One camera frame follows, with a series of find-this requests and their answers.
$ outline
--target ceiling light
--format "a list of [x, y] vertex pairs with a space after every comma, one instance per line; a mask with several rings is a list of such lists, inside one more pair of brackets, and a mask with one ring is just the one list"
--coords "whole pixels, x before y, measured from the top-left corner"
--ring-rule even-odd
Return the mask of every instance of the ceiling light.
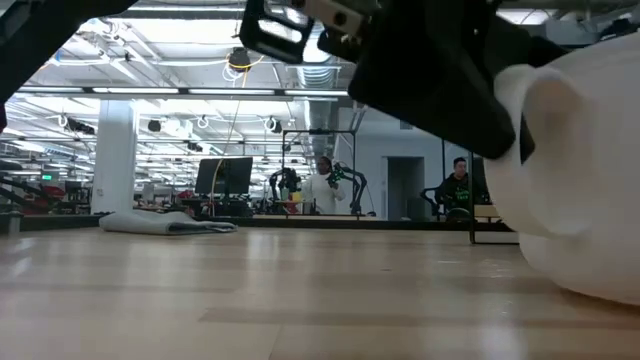
[[4, 173], [11, 175], [40, 175], [40, 171], [3, 171]]
[[35, 152], [45, 152], [45, 148], [38, 145], [38, 144], [34, 144], [28, 141], [14, 141], [14, 144], [18, 145], [18, 147], [22, 150], [26, 150], [26, 151], [35, 151]]
[[180, 91], [174, 88], [93, 88], [100, 94], [177, 94]]
[[14, 130], [14, 129], [11, 129], [11, 128], [4, 128], [2, 133], [3, 134], [16, 135], [16, 136], [27, 136], [27, 134], [23, 133], [22, 131]]
[[74, 92], [83, 92], [82, 88], [79, 87], [67, 87], [67, 86], [23, 86], [18, 92], [22, 93], [74, 93]]
[[289, 96], [349, 96], [344, 90], [285, 90]]
[[189, 89], [193, 95], [275, 95], [273, 90], [259, 89]]
[[129, 11], [216, 11], [216, 12], [238, 12], [244, 11], [239, 7], [222, 7], [222, 6], [155, 6], [155, 5], [134, 5]]
[[198, 119], [198, 127], [200, 129], [206, 129], [209, 127], [209, 120], [204, 115]]

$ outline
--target ceiling pipe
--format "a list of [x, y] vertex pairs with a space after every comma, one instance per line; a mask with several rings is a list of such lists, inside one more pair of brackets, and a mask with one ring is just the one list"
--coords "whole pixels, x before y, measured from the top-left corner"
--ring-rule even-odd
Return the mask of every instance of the ceiling pipe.
[[[309, 61], [328, 63], [332, 56], [317, 48], [320, 34], [324, 27], [316, 24], [311, 32], [311, 36], [304, 52], [304, 57]], [[331, 89], [336, 83], [338, 72], [334, 68], [322, 67], [298, 67], [296, 68], [300, 85], [306, 89]], [[306, 101], [305, 102], [305, 123], [309, 129], [334, 129], [334, 118], [337, 106], [328, 102]], [[314, 156], [323, 156], [333, 152], [332, 145], [335, 144], [334, 136], [309, 136], [311, 149]]]

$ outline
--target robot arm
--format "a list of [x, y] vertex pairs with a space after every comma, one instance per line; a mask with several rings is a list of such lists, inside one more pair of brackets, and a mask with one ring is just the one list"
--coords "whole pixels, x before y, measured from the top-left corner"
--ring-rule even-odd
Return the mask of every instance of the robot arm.
[[[278, 177], [282, 176], [282, 180], [278, 183]], [[276, 184], [280, 189], [287, 188], [290, 192], [298, 191], [298, 183], [300, 178], [295, 170], [289, 168], [283, 168], [276, 171], [269, 178], [269, 186], [271, 187], [271, 194], [273, 201], [278, 201], [278, 191], [276, 190]]]
[[354, 215], [360, 214], [362, 210], [360, 207], [360, 200], [362, 199], [362, 194], [364, 193], [364, 189], [367, 187], [367, 179], [365, 178], [363, 173], [354, 171], [353, 169], [347, 166], [342, 166], [339, 163], [337, 163], [334, 165], [333, 173], [331, 174], [330, 178], [327, 180], [329, 181], [329, 183], [331, 183], [332, 181], [335, 182], [340, 179], [345, 179], [353, 182], [354, 198], [350, 204], [351, 214], [354, 214]]
[[[354, 100], [489, 159], [500, 158], [519, 136], [524, 162], [535, 144], [524, 120], [515, 133], [493, 96], [493, 78], [509, 66], [542, 66], [567, 51], [497, 16], [501, 2], [391, 0], [364, 13], [335, 0], [289, 1], [310, 18], [299, 25], [269, 14], [265, 0], [248, 0], [240, 39], [245, 47], [300, 63], [313, 19], [319, 20], [327, 30], [318, 47], [357, 63], [348, 89]], [[260, 20], [294, 29], [302, 40], [264, 32]], [[394, 66], [411, 75], [389, 71]], [[407, 90], [416, 83], [417, 90]]]

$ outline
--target doorway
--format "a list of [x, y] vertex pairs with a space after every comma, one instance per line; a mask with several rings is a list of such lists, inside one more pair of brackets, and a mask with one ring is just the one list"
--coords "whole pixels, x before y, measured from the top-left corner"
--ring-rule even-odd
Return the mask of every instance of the doorway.
[[424, 189], [424, 157], [387, 158], [387, 219], [402, 221], [425, 217], [420, 198]]

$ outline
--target computer monitor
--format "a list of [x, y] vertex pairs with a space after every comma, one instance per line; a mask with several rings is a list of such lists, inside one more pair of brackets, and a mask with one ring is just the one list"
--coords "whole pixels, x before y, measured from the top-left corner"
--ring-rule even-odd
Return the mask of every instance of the computer monitor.
[[218, 176], [216, 177], [215, 194], [248, 194], [251, 185], [251, 169], [253, 168], [253, 158], [232, 158], [232, 159], [205, 159], [200, 161], [198, 178], [196, 180], [196, 193], [209, 194], [213, 185], [213, 175], [220, 164]]
[[74, 190], [82, 189], [82, 182], [80, 181], [65, 181], [64, 188], [66, 192], [73, 192]]

